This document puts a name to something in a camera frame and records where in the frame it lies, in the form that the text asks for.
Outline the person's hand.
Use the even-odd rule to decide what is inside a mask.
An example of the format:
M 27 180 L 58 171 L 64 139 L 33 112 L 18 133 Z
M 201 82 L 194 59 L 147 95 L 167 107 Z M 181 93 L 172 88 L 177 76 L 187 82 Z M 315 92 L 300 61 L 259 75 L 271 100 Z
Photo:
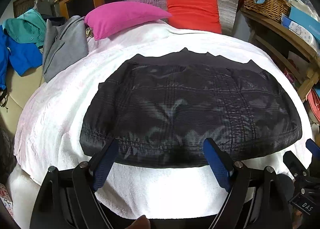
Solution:
M 150 228 L 151 228 L 151 224 L 149 219 L 145 215 L 142 215 L 125 229 L 150 229 Z

